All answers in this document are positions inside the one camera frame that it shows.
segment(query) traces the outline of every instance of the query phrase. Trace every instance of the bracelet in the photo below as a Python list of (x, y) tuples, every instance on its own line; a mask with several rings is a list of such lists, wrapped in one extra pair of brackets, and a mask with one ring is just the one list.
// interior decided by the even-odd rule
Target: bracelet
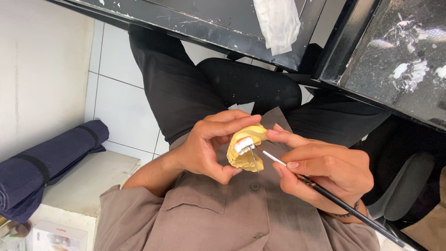
[[(359, 208), (359, 200), (358, 200), (357, 202), (355, 202), (355, 206), (354, 206), (354, 208), (355, 208), (355, 210), (358, 210), (358, 208)], [(334, 215), (337, 216), (337, 217), (341, 217), (341, 218), (348, 218), (348, 217), (351, 217), (351, 216), (352, 216), (351, 213), (346, 213), (346, 214), (337, 214), (337, 213), (334, 213)]]

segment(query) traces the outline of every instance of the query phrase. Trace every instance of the black table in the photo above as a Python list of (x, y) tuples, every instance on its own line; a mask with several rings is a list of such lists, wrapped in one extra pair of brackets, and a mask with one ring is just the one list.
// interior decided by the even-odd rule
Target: black table
[(446, 130), (445, 17), (444, 0), (347, 0), (312, 78)]
[(301, 20), (293, 50), (266, 49), (252, 0), (49, 0), (125, 29), (133, 23), (229, 54), (298, 71), (326, 0), (295, 0)]

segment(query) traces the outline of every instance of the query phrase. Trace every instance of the white teeth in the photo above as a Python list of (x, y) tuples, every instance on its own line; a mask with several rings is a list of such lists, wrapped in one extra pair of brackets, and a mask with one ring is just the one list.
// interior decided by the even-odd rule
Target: white teeth
[(250, 146), (253, 146), (254, 142), (252, 138), (244, 138), (234, 146), (234, 150), (239, 153), (239, 155), (244, 154), (245, 152), (250, 150)]
[(245, 148), (243, 148), (243, 149), (239, 152), (239, 155), (242, 155), (242, 154), (244, 154), (245, 152), (248, 152), (248, 151), (250, 151), (251, 149), (254, 149), (254, 148), (255, 148), (254, 144), (252, 144), (252, 145), (250, 145), (250, 146), (246, 146)]

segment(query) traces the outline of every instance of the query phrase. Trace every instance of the navy blue fabric roll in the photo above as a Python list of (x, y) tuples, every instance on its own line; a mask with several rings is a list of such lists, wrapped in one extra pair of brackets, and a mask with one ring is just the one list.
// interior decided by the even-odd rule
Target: navy blue fabric roll
[(57, 183), (89, 153), (105, 151), (108, 128), (92, 120), (0, 163), (0, 214), (26, 222), (42, 201), (43, 188)]

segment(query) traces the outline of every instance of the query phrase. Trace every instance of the dark countertop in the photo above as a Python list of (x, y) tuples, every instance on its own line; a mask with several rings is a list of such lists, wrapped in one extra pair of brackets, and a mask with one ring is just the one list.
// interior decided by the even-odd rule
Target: dark countertop
[[(364, 2), (371, 9), (376, 4)], [(316, 77), (445, 130), (445, 17), (444, 0), (382, 0), (360, 41), (349, 43), (357, 39), (351, 34), (335, 38), (347, 42), (332, 48), (334, 55)]]
[(229, 54), (235, 52), (297, 71), (326, 0), (295, 0), (301, 28), (293, 51), (266, 49), (252, 0), (49, 0), (95, 17), (162, 29), (169, 35)]

